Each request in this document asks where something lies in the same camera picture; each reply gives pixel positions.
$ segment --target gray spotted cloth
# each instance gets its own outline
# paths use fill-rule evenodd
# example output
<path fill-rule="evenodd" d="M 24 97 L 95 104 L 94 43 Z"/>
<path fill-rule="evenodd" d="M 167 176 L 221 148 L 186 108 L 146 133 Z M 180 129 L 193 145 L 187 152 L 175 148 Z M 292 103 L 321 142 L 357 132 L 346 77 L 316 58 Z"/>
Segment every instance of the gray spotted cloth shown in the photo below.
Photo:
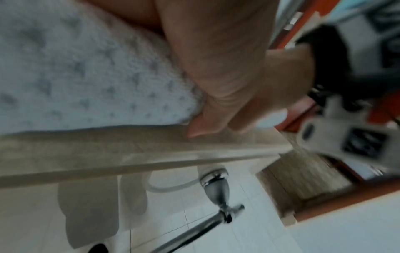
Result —
<path fill-rule="evenodd" d="M 0 134 L 180 124 L 203 103 L 161 36 L 74 0 L 0 0 Z"/>

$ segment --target human hand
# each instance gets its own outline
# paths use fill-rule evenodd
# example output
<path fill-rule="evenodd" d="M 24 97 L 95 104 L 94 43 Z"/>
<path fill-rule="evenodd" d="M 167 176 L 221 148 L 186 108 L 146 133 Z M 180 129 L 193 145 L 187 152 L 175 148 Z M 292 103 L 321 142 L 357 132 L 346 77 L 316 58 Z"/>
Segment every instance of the human hand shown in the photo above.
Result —
<path fill-rule="evenodd" d="M 226 125 L 243 132 L 310 89 L 307 49 L 266 56 L 278 0 L 90 0 L 136 24 L 162 30 L 188 77 L 207 93 L 188 137 Z"/>

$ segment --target tile floor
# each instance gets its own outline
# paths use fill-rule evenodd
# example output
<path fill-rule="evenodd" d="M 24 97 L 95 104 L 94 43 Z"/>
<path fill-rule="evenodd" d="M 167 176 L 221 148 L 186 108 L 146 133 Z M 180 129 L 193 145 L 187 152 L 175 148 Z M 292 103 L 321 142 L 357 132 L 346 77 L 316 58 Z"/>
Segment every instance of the tile floor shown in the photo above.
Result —
<path fill-rule="evenodd" d="M 240 187 L 232 188 L 231 205 L 243 203 L 244 213 L 232 224 L 218 226 L 180 253 L 303 253 L 281 223 L 271 199 L 255 176 L 241 181 Z M 111 253 L 148 253 L 216 211 L 212 204 L 188 209 L 109 238 L 106 244 Z"/>

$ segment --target printed pattern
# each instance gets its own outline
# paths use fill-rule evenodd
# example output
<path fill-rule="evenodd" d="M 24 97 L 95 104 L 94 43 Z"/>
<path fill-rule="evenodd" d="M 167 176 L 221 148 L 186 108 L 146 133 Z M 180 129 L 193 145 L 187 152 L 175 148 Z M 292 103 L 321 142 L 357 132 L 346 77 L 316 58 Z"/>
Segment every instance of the printed pattern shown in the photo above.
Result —
<path fill-rule="evenodd" d="M 0 134 L 180 124 L 203 103 L 159 35 L 73 0 L 0 1 Z"/>

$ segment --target white wall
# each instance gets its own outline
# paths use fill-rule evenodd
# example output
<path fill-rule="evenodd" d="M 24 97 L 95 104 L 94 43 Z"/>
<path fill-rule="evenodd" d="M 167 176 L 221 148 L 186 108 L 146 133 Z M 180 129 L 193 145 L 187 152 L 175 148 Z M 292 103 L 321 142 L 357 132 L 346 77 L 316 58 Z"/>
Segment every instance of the white wall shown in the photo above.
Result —
<path fill-rule="evenodd" d="M 398 253 L 400 193 L 299 223 L 289 231 L 304 253 Z"/>

